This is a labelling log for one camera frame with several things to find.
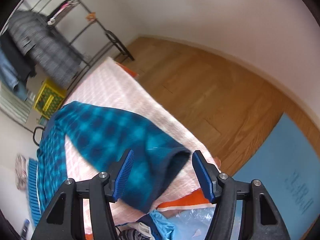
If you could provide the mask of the teal plaid fleece jacket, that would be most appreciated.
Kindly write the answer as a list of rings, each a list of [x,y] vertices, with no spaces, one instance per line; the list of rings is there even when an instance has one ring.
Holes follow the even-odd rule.
[[[191,152],[147,118],[122,109],[73,101],[54,116],[37,150],[37,189],[44,211],[67,178],[65,139],[97,171],[106,171],[125,150],[134,153],[122,200],[144,213],[169,187]]]

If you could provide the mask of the folded clothes on shelf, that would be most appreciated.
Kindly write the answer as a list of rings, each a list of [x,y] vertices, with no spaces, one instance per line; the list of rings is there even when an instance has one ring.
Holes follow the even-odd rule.
[[[78,0],[63,1],[50,15],[47,16],[49,26],[57,25],[80,2]]]

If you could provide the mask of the black metal clothes rack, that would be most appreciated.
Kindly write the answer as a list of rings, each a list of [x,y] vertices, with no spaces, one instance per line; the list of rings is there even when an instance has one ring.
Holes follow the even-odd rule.
[[[31,10],[48,16],[65,0],[22,0],[19,9]],[[119,63],[134,61],[127,45],[137,32],[114,0],[78,0],[73,8],[53,29],[69,47],[80,55],[80,71],[67,88],[71,94],[80,82],[108,56]],[[86,16],[95,12],[96,21],[89,23]]]

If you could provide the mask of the blue floor mat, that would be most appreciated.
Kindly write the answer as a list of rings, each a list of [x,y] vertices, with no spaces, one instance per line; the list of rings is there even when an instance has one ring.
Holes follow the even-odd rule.
[[[277,206],[291,239],[301,239],[319,216],[319,157],[283,114],[251,159],[233,176],[259,179]]]

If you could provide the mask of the pink checked bed cover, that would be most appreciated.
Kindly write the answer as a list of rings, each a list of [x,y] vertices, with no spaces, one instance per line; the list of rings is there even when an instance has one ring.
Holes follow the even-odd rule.
[[[123,109],[144,116],[162,131],[191,150],[200,150],[206,161],[216,164],[210,152],[187,128],[157,103],[150,94],[123,67],[107,58],[95,68],[69,96],[66,104],[79,101],[102,107]],[[65,139],[66,166],[68,177],[75,181],[91,179],[98,172],[80,155],[69,137]],[[180,210],[215,207],[200,193],[200,186],[193,170],[191,157],[168,189],[153,203],[151,210],[157,209],[164,215],[173,215]],[[145,214],[119,200],[111,204],[116,225],[139,220]],[[89,200],[84,200],[84,228],[86,239],[93,239]]]

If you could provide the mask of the floral folded quilt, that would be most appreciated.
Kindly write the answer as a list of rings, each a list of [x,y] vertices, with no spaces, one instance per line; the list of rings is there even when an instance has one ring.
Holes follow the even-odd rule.
[[[15,183],[20,191],[24,191],[27,187],[27,161],[21,154],[15,158]]]

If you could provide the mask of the yellow green patterned box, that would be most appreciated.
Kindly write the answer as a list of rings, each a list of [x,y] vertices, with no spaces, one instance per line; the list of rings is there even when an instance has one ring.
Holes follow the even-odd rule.
[[[33,103],[33,109],[47,119],[58,111],[65,100],[67,90],[59,87],[53,80],[46,78]]]

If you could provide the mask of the grey striped white cloth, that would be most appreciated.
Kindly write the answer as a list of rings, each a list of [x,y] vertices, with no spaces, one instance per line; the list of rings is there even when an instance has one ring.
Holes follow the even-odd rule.
[[[30,98],[21,100],[1,82],[1,109],[16,122],[22,125],[27,123],[32,105]]]

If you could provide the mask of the black coat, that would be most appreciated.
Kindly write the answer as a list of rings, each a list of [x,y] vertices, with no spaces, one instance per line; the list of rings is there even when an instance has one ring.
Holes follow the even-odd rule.
[[[1,50],[11,63],[16,77],[20,81],[26,83],[29,77],[36,76],[36,63],[29,55],[23,55],[20,52],[7,30],[1,35]]]

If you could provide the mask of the blue denim jacket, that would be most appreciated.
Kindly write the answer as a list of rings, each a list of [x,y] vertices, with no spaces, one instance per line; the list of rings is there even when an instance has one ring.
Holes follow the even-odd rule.
[[[1,81],[6,87],[20,100],[26,101],[28,99],[28,91],[25,82],[18,79],[18,74],[11,62],[7,59],[3,51],[0,55],[1,64]]]

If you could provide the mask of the small brown teddy bear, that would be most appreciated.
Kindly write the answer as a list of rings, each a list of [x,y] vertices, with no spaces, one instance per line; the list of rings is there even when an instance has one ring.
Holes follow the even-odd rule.
[[[96,14],[95,12],[92,12],[92,13],[89,13],[87,16],[86,16],[86,20],[91,23],[91,22],[95,22],[96,21]]]

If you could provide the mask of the grey plaid long coat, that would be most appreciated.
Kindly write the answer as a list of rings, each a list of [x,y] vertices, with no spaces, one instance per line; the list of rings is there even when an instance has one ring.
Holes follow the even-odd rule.
[[[80,71],[81,59],[61,35],[52,32],[45,15],[17,10],[8,31],[22,54],[28,54],[61,88],[68,88]]]

